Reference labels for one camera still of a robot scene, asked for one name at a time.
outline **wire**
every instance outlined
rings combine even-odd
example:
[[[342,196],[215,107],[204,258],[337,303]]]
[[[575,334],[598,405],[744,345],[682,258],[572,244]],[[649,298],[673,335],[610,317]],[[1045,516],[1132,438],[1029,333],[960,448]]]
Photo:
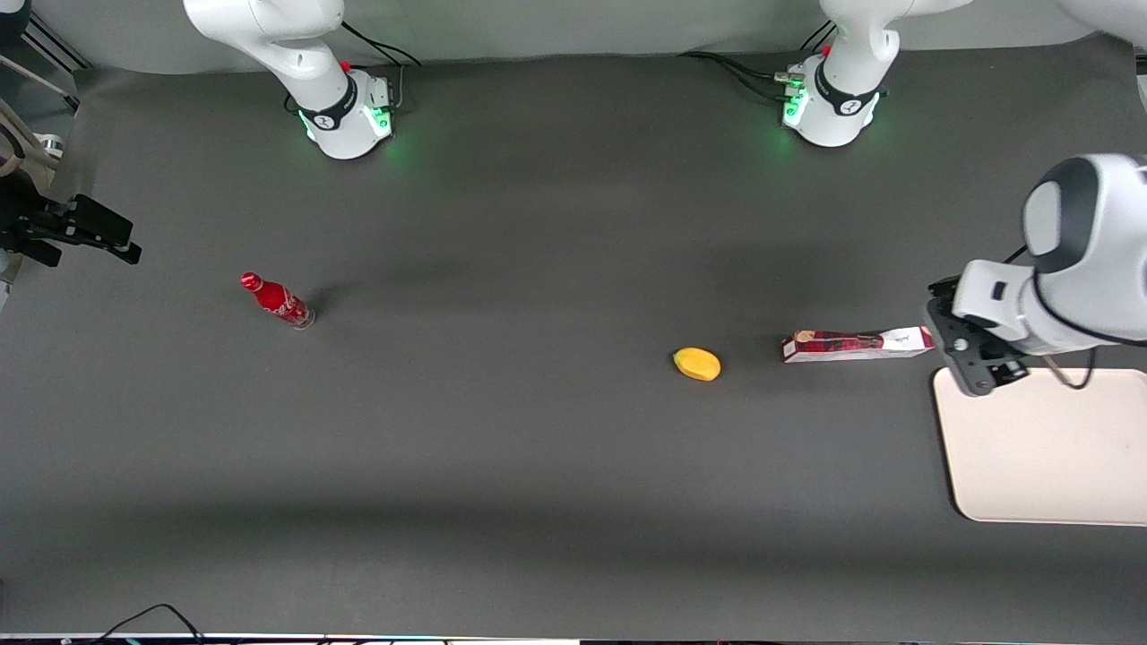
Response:
[[[192,621],[187,620],[187,616],[185,616],[184,614],[180,614],[179,609],[172,607],[171,605],[169,605],[166,603],[159,603],[158,605],[151,605],[150,607],[148,607],[147,609],[143,609],[142,612],[135,614],[134,616],[131,616],[128,619],[124,619],[124,620],[117,622],[115,625],[111,627],[111,629],[109,629],[108,631],[104,631],[103,636],[96,638],[95,640],[92,640],[92,644],[94,645],[96,643],[102,643],[106,638],[108,638],[109,636],[111,636],[112,634],[115,634],[117,630],[119,630],[119,628],[122,628],[125,624],[132,622],[133,620],[139,619],[139,617],[141,617],[141,616],[143,616],[143,615],[146,615],[146,614],[148,614],[150,612],[154,612],[155,609],[158,609],[161,607],[164,608],[164,609],[167,609],[172,614],[175,614],[175,617],[179,619],[179,621],[181,623],[184,623],[184,625],[187,627],[187,630],[192,632],[192,638],[195,639],[195,643],[197,645],[203,645],[203,632],[200,631],[198,629],[196,629],[195,625],[192,624]]]
[[[1078,322],[1075,322],[1072,320],[1069,320],[1069,319],[1064,318],[1063,316],[1060,314],[1059,311],[1055,311],[1055,308],[1053,308],[1047,302],[1047,298],[1044,297],[1044,289],[1040,287],[1039,282],[1040,282],[1040,280],[1039,280],[1039,272],[1037,271],[1035,279],[1032,279],[1032,281],[1031,281],[1031,290],[1032,290],[1032,293],[1036,294],[1036,300],[1039,301],[1039,306],[1044,308],[1044,311],[1047,312],[1048,316],[1051,316],[1055,320],[1062,322],[1066,327],[1070,327],[1070,328],[1075,329],[1076,332],[1079,332],[1080,334],[1086,334],[1089,336],[1094,336],[1094,337],[1097,337],[1097,339],[1099,339],[1101,341],[1107,341],[1107,342],[1113,343],[1113,344],[1123,344],[1123,345],[1147,348],[1147,339],[1141,340],[1141,341],[1136,341],[1136,340],[1131,340],[1131,339],[1124,339],[1124,337],[1119,337],[1119,336],[1113,336],[1111,334],[1105,334],[1103,332],[1099,332],[1099,331],[1095,331],[1095,329],[1090,329],[1087,327],[1084,327],[1083,325],[1079,325]]]
[[[406,65],[398,65],[398,100],[395,101],[395,104],[392,107],[392,109],[395,110],[403,107],[403,96],[406,94],[406,90],[404,87],[405,80],[403,78],[405,69]]]
[[[824,42],[826,39],[828,39],[829,36],[832,36],[835,32],[836,32],[836,25],[834,24],[833,29],[826,31],[825,34],[820,37],[820,40],[818,40],[817,44],[812,46],[812,50],[816,52],[817,49],[820,49],[821,42]]]
[[[353,26],[351,26],[350,23],[348,23],[346,21],[343,21],[343,29],[345,29],[346,31],[349,31],[349,32],[353,33],[354,36],[357,36],[360,40],[369,42],[370,45],[373,45],[375,47],[375,49],[382,47],[382,48],[385,48],[385,49],[390,49],[391,52],[398,52],[399,54],[401,54],[401,55],[406,56],[407,59],[409,59],[412,63],[414,63],[414,64],[416,64],[419,67],[422,67],[422,61],[420,61],[420,60],[415,59],[414,56],[409,55],[405,49],[399,49],[398,47],[395,47],[393,45],[387,45],[385,42],[380,42],[380,41],[374,40],[372,38],[367,38],[366,36],[362,36],[362,32],[360,32],[359,30],[357,30]],[[395,60],[393,57],[390,56],[390,54],[387,54],[387,57],[390,59],[390,60],[392,60],[392,61]]]
[[[733,59],[729,59],[728,56],[721,56],[720,54],[713,54],[712,52],[685,52],[684,54],[678,54],[678,56],[682,56],[682,57],[686,57],[686,59],[705,59],[705,60],[715,61],[715,62],[720,63],[720,64],[726,65],[726,67],[731,67],[731,68],[735,69],[736,71],[739,71],[741,73],[744,73],[744,75],[748,75],[748,76],[751,76],[754,78],[763,78],[763,79],[767,79],[767,80],[772,80],[773,79],[773,75],[772,73],[755,70],[755,69],[752,69],[752,68],[750,68],[750,67],[748,67],[748,65],[746,65],[743,63],[739,63],[739,62],[734,61]]]
[[[719,64],[721,67],[721,69],[724,69],[725,71],[727,71],[731,75],[733,75],[733,78],[735,78],[738,83],[740,83],[741,85],[743,85],[746,88],[749,90],[749,92],[752,92],[757,96],[760,96],[763,99],[768,99],[770,101],[780,101],[780,102],[783,102],[783,101],[787,100],[787,98],[783,96],[783,95],[781,95],[781,94],[777,94],[777,93],[772,93],[772,92],[765,92],[764,90],[757,87],[756,85],[752,85],[751,83],[749,83],[749,79],[744,78],[739,72],[742,71],[742,70],[744,70],[744,73],[755,75],[752,77],[754,78],[758,78],[758,79],[772,78],[771,75],[770,76],[765,76],[763,72],[759,72],[759,71],[754,70],[751,68],[747,68],[747,67],[742,65],[741,63],[738,63],[736,61],[734,61],[732,59],[727,59],[726,56],[720,56],[720,55],[717,55],[717,54],[710,54],[709,52],[686,52],[684,54],[678,54],[678,55],[679,56],[684,56],[684,57],[688,57],[688,59],[704,59],[704,60],[713,61],[717,64]]]
[[[1059,382],[1063,383],[1064,386],[1074,390],[1082,390],[1089,384],[1091,384],[1091,376],[1092,374],[1095,373],[1095,357],[1098,355],[1099,355],[1099,348],[1098,347],[1091,348],[1091,351],[1087,353],[1087,373],[1084,374],[1083,380],[1079,381],[1078,383],[1072,383],[1068,379],[1067,374],[1064,374],[1063,371],[1060,370],[1060,366],[1058,363],[1055,363],[1055,359],[1052,358],[1051,356],[1045,356],[1044,363],[1046,363],[1047,366],[1051,367],[1052,374],[1055,375],[1055,380],[1058,380]]]
[[[818,33],[820,33],[825,28],[827,28],[830,24],[833,24],[833,21],[825,21],[825,24],[818,26],[817,31],[810,33],[809,38],[804,39],[804,42],[801,45],[801,48],[804,49],[809,47],[809,44],[812,42],[812,39],[816,38]]]
[[[1023,255],[1024,252],[1027,252],[1027,250],[1028,250],[1028,244],[1024,244],[1024,246],[1020,247],[1019,249],[1015,249],[1015,252],[1013,252],[1012,255],[1007,256],[1007,258],[1004,261],[1004,264],[1012,264],[1013,262],[1015,262],[1016,259],[1019,259],[1021,255]]]

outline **red and white box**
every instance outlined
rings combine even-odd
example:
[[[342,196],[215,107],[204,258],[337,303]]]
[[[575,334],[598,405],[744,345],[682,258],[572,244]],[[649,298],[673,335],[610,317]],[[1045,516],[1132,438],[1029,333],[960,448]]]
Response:
[[[785,363],[821,363],[908,358],[920,356],[933,347],[931,334],[926,327],[865,334],[802,329],[781,343],[781,359]]]

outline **bottle cap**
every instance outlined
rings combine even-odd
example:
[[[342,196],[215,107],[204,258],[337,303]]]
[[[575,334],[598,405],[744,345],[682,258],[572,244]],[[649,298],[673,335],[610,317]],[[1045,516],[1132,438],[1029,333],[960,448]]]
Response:
[[[248,271],[247,273],[243,273],[242,278],[239,279],[239,283],[249,292],[257,292],[263,288],[263,278],[259,278],[255,273]]]

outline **green led light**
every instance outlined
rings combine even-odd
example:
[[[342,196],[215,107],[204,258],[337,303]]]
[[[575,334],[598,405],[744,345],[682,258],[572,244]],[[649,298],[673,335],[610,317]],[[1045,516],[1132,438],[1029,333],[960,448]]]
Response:
[[[789,127],[796,127],[804,115],[804,108],[809,104],[809,90],[802,87],[796,96],[789,99],[789,103],[790,106],[785,109],[785,116],[781,117],[781,121]]]
[[[303,127],[306,129],[306,138],[314,141],[314,132],[311,132],[311,124],[307,123],[306,117],[303,116],[303,110],[298,111],[298,118],[303,122]]]
[[[390,121],[388,119],[387,110],[383,108],[367,108],[362,106],[362,112],[367,116],[367,123],[370,124],[370,130],[379,138],[390,135]]]
[[[868,108],[868,116],[864,117],[865,126],[872,123],[872,115],[876,112],[876,103],[879,101],[880,101],[880,93],[877,92],[876,95],[872,98],[872,107]]]

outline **black cable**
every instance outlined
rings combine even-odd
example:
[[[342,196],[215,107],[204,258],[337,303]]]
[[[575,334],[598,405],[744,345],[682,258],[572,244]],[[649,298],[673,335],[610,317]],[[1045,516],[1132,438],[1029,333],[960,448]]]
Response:
[[[788,98],[785,96],[783,94],[777,94],[773,92],[765,92],[764,90],[760,90],[756,85],[749,83],[749,79],[744,78],[739,72],[743,72],[757,79],[766,79],[766,78],[772,79],[772,75],[766,75],[765,72],[760,72],[752,68],[746,67],[727,56],[721,56],[719,54],[712,54],[709,52],[685,52],[684,54],[678,54],[678,56],[713,61],[715,63],[719,64],[721,69],[733,75],[733,78],[735,78],[738,83],[743,85],[747,90],[749,90],[749,92],[752,92],[757,96],[760,96],[763,99],[768,99],[770,101],[785,102],[788,100]]]
[[[1015,249],[1015,252],[1013,252],[1012,255],[1007,256],[1007,259],[1004,261],[1004,264],[1012,264],[1016,259],[1020,259],[1020,256],[1023,255],[1024,252],[1027,252],[1027,250],[1028,250],[1028,244],[1024,244],[1024,246],[1020,247],[1019,249]]]
[[[817,34],[821,32],[821,30],[824,30],[825,28],[827,28],[830,24],[833,24],[833,21],[825,21],[825,24],[818,26],[817,31],[810,33],[809,38],[804,39],[804,42],[801,45],[801,48],[804,49],[805,47],[807,47],[809,44],[812,42],[812,39],[816,38]]]
[[[724,65],[721,65],[721,67],[723,67],[723,68],[724,68],[724,69],[725,69],[726,71],[728,71],[729,73],[732,73],[732,75],[733,75],[733,78],[735,78],[738,83],[740,83],[741,85],[743,85],[743,86],[744,86],[746,88],[748,88],[748,90],[749,90],[749,92],[752,92],[752,93],[754,93],[754,94],[756,94],[757,96],[760,96],[760,98],[763,98],[763,99],[768,99],[770,101],[780,101],[780,102],[782,102],[782,103],[783,103],[785,101],[788,101],[788,99],[787,99],[787,98],[785,98],[785,96],[783,96],[783,95],[781,95],[781,94],[773,94],[773,93],[770,93],[770,92],[765,92],[764,90],[762,90],[762,88],[759,88],[759,87],[757,87],[757,86],[752,85],[751,83],[749,83],[749,80],[748,80],[747,78],[744,78],[744,77],[742,77],[741,75],[736,73],[736,71],[734,71],[734,70],[733,70],[733,68],[726,68],[726,67],[724,67]]]
[[[743,63],[739,63],[739,62],[734,61],[733,59],[729,59],[728,56],[721,56],[720,54],[713,54],[712,52],[685,52],[684,54],[678,54],[678,56],[686,57],[686,59],[707,59],[707,60],[720,63],[723,65],[731,67],[731,68],[740,71],[741,73],[744,73],[747,76],[751,76],[754,78],[763,78],[763,79],[766,79],[766,80],[772,80],[773,79],[773,75],[772,73],[755,70],[755,69],[752,69],[752,68],[750,68],[750,67],[748,67],[748,65],[746,65]]]
[[[1078,383],[1064,382],[1063,384],[1074,389],[1082,390],[1091,383],[1091,375],[1095,373],[1095,357],[1099,355],[1099,348],[1091,348],[1091,352],[1087,353],[1087,373],[1084,375],[1083,381]]]
[[[1056,381],[1074,390],[1082,390],[1089,384],[1091,384],[1091,376],[1092,374],[1095,373],[1095,356],[1098,355],[1099,355],[1099,348],[1098,347],[1091,348],[1091,351],[1087,355],[1087,373],[1083,375],[1083,380],[1079,381],[1078,383],[1072,383],[1070,380],[1068,380],[1067,374],[1064,374],[1063,371],[1060,370],[1059,364],[1056,364],[1055,359],[1052,358],[1051,356],[1045,356],[1044,363],[1046,363],[1047,366],[1052,370],[1052,375],[1055,376]]]
[[[11,154],[16,155],[18,158],[26,158],[24,156],[24,146],[19,143],[19,139],[16,139],[16,135],[13,134],[11,131],[8,130],[8,127],[0,125],[0,135],[2,135],[5,139],[8,140],[9,143],[11,143]]]
[[[414,64],[416,64],[419,67],[422,67],[422,61],[420,61],[420,60],[415,59],[414,56],[409,55],[405,49],[399,49],[398,47],[395,47],[393,45],[387,45],[385,42],[380,42],[380,41],[374,40],[372,38],[367,38],[366,36],[362,36],[362,32],[360,32],[359,30],[357,30],[353,26],[351,26],[346,21],[343,21],[343,29],[345,29],[346,31],[353,33],[359,39],[361,39],[361,40],[364,40],[366,42],[369,42],[370,45],[374,45],[374,47],[376,49],[379,47],[384,47],[387,49],[390,49],[391,52],[398,52],[399,54],[401,54],[401,55],[406,56],[407,59],[409,59],[412,63],[414,63]]]
[[[116,631],[118,631],[119,628],[122,628],[125,624],[132,622],[133,620],[139,619],[139,617],[141,617],[141,616],[143,616],[143,615],[146,615],[146,614],[148,614],[150,612],[154,612],[155,609],[158,609],[161,607],[164,608],[164,609],[167,609],[172,614],[175,614],[175,617],[179,619],[179,621],[181,623],[184,623],[184,625],[187,627],[187,630],[192,632],[192,638],[195,639],[195,643],[197,645],[203,645],[203,632],[200,631],[198,629],[196,629],[195,625],[192,624],[192,621],[187,620],[187,616],[185,616],[184,614],[180,614],[179,609],[172,607],[171,605],[169,605],[166,603],[159,603],[158,605],[151,605],[150,607],[148,607],[147,609],[143,609],[142,612],[135,614],[134,616],[128,617],[128,619],[124,619],[124,620],[117,622],[115,625],[111,627],[111,629],[109,629],[108,631],[104,631],[103,636],[96,638],[95,640],[92,640],[91,642],[92,645],[95,645],[96,643],[102,643],[109,636],[111,636],[112,634],[115,634]]]
[[[403,67],[403,63],[398,62],[398,59],[391,56],[390,52],[383,49],[381,45],[375,45],[373,41],[367,40],[365,37],[362,38],[362,40],[366,40],[366,44],[369,45],[375,52],[379,52],[383,56],[390,59],[390,62],[395,63],[395,65]]]
[[[820,44],[827,40],[828,37],[835,32],[836,32],[836,25],[834,24],[833,29],[826,31],[825,34],[820,37],[820,40],[818,40],[817,44],[812,46],[812,50],[816,52],[817,49],[820,49]]]
[[[1110,334],[1105,334],[1102,332],[1097,332],[1094,329],[1089,329],[1087,327],[1084,327],[1083,325],[1077,325],[1076,322],[1074,322],[1071,320],[1068,320],[1067,318],[1060,316],[1060,312],[1058,312],[1054,309],[1052,309],[1052,306],[1050,304],[1047,304],[1047,300],[1044,298],[1044,289],[1040,288],[1040,285],[1039,285],[1039,272],[1038,271],[1036,272],[1036,277],[1031,280],[1031,290],[1036,294],[1036,300],[1039,301],[1039,305],[1044,308],[1044,311],[1046,311],[1052,318],[1054,318],[1058,321],[1062,322],[1064,326],[1070,327],[1070,328],[1075,329],[1076,332],[1079,332],[1080,334],[1086,334],[1089,336],[1094,336],[1094,337],[1097,337],[1097,339],[1099,339],[1101,341],[1107,341],[1109,343],[1147,348],[1147,341],[1133,341],[1131,339],[1121,339],[1119,336],[1113,336]]]

